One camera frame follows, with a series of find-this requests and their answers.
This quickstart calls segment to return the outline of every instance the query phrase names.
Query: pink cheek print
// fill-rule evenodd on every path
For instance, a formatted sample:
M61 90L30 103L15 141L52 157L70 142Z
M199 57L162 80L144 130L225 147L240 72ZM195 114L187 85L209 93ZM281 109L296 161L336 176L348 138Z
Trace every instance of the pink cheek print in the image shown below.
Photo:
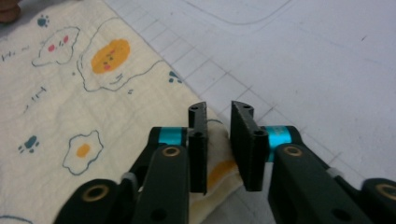
M49 52L53 52L54 50L55 50L55 46L54 45L49 46Z

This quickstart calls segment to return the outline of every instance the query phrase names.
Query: fried egg print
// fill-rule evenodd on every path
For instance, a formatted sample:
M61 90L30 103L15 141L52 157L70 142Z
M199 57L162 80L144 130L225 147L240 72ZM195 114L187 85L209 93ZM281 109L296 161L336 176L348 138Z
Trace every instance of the fried egg print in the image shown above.
M86 91L117 91L134 77L145 75L161 59L147 53L140 36L112 18L93 35L78 59Z
M99 132L92 131L88 135L76 135L69 141L63 167L67 168L72 175L82 175L88 170L90 164L97 160L102 149Z
M78 33L77 27L67 27L57 31L46 40L38 52L38 57L32 61L32 65L38 67L50 63L68 63L73 56Z

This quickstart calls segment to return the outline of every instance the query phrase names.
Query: white surface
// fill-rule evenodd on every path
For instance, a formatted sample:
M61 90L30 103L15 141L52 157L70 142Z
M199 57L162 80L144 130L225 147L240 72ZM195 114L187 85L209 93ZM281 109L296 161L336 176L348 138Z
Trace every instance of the white surface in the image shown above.
M225 123L243 101L261 125L295 125L354 187L396 180L396 2L107 2ZM268 213L265 192L240 189L205 223Z

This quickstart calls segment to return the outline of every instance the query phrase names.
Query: cream-colored cloth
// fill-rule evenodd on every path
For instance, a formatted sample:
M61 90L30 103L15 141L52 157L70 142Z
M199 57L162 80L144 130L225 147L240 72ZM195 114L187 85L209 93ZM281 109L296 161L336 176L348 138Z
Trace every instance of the cream-colored cloth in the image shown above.
M51 223L81 184L120 182L154 126L188 126L200 100L101 1L62 1L0 38L0 223ZM199 223L241 185L208 110L208 193Z

